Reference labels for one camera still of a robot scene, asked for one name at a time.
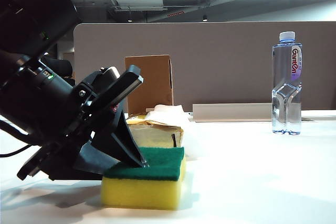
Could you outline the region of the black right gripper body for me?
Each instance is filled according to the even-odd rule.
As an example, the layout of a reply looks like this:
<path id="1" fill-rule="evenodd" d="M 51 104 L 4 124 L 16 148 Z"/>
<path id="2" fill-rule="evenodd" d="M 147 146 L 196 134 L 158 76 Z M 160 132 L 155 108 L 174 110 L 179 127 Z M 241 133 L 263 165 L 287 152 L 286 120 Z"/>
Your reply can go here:
<path id="1" fill-rule="evenodd" d="M 124 98 L 143 82 L 140 68 L 131 65 L 122 75 L 114 67 L 101 69 L 73 87 L 65 115 L 56 115 L 62 127 L 43 140 L 40 149 L 21 167 L 17 177 L 24 180 L 44 172 L 51 180 L 101 180 L 102 175 L 73 168 L 80 149 L 92 143 L 94 121 L 103 112 L 123 110 Z"/>

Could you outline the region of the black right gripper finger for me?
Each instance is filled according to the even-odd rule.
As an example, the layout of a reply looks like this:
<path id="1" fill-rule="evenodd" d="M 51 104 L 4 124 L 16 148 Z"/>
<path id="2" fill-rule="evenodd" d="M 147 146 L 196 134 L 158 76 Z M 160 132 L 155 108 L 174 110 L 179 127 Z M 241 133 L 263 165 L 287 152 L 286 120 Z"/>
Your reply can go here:
<path id="1" fill-rule="evenodd" d="M 93 147 L 131 167 L 148 167 L 122 109 L 103 112 L 94 121 L 94 126 Z"/>
<path id="2" fill-rule="evenodd" d="M 94 148 L 90 142 L 82 146 L 73 164 L 73 168 L 83 172 L 102 175 L 119 161 Z"/>

